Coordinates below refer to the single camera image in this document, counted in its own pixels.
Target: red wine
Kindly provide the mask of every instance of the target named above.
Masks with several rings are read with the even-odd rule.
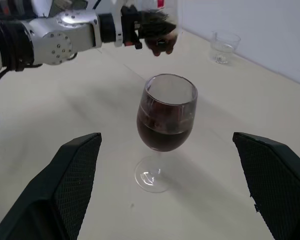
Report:
[[[142,141],[151,149],[158,152],[170,152],[180,147],[189,137],[191,130],[177,134],[164,134],[146,126],[140,117],[137,117],[137,128]]]

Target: white wall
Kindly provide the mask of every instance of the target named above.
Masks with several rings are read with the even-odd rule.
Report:
[[[183,27],[234,32],[239,55],[300,83],[300,0],[183,0]]]

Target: robotic arm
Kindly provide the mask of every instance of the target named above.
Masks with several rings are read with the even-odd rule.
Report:
[[[67,10],[32,20],[0,19],[0,70],[7,67],[19,72],[42,64],[60,65],[102,43],[142,49],[140,39],[159,39],[175,28],[162,13],[138,11],[134,5],[116,5],[112,13],[104,14]]]

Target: wine glass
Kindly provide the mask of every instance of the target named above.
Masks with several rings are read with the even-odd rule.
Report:
[[[180,147],[192,131],[197,98],[197,88],[184,77],[160,74],[148,80],[136,121],[142,141],[158,153]],[[138,163],[135,180],[151,193],[162,193],[168,189],[164,159],[160,154],[146,157]]]

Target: table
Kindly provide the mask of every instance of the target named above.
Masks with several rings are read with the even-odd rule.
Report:
[[[271,240],[250,198],[233,132],[268,137],[300,157],[300,85],[236,57],[208,59],[209,43],[184,31],[172,55],[101,49],[0,82],[0,221],[28,182],[73,138],[101,132],[94,187],[79,240]],[[136,128],[146,79],[174,73],[199,98],[193,131],[174,152],[169,191],[135,182],[152,154]]]

